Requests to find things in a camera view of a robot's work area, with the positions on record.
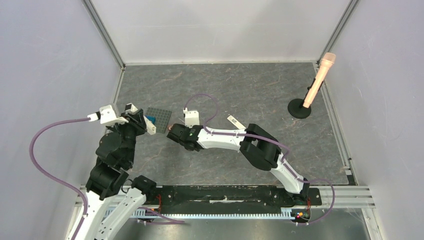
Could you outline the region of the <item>white remote battery cover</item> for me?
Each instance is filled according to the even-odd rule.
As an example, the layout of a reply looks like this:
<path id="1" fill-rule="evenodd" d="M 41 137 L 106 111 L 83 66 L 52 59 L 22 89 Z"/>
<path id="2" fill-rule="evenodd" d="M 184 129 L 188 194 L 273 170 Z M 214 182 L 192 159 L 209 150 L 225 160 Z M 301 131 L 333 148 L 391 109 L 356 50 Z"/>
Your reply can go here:
<path id="1" fill-rule="evenodd" d="M 241 129 L 245 129 L 246 126 L 243 125 L 241 122 L 239 122 L 235 117 L 233 117 L 232 115 L 229 115 L 227 117 L 227 120 L 233 124 L 237 129 L 241 130 Z"/>

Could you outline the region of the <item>white remote control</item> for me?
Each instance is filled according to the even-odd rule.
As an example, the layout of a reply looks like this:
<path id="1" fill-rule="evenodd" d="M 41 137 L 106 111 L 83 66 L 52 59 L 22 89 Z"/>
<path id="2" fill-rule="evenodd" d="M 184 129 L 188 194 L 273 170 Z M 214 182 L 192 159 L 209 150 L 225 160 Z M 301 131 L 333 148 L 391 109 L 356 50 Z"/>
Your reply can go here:
<path id="1" fill-rule="evenodd" d="M 124 108 L 124 118 L 135 128 L 135 135 L 140 136 L 148 133 L 156 134 L 156 126 L 144 115 L 143 109 L 138 109 L 133 103 L 127 103 Z"/>

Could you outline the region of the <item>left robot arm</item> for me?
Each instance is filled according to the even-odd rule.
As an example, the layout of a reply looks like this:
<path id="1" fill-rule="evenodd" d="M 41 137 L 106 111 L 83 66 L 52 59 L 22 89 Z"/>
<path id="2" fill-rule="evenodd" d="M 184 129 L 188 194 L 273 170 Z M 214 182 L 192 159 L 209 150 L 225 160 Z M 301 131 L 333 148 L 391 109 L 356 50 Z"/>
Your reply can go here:
<path id="1" fill-rule="evenodd" d="M 112 105 L 101 107 L 88 115 L 91 122 L 99 121 L 108 129 L 95 151 L 96 165 L 85 185 L 83 209 L 68 235 L 70 240 L 113 240 L 124 223 L 142 204 L 152 204 L 157 198 L 156 183 L 144 176 L 132 180 L 123 200 L 105 216 L 109 205 L 118 195 L 133 167 L 136 138 L 145 133 L 154 135 L 155 125 L 142 109 L 131 103 L 117 115 Z"/>

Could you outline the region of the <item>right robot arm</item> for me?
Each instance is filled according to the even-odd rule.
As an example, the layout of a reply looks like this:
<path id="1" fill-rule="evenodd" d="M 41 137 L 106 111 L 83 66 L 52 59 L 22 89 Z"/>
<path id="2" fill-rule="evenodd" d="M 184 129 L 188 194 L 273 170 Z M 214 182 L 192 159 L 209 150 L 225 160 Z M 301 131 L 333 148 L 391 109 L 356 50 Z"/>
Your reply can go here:
<path id="1" fill-rule="evenodd" d="M 213 129 L 202 125 L 192 127 L 175 123 L 167 138 L 188 151 L 225 149 L 241 153 L 255 168 L 272 173 L 279 180 L 289 199 L 302 204 L 309 198 L 308 181 L 287 162 L 283 145 L 257 124 L 237 130 Z"/>

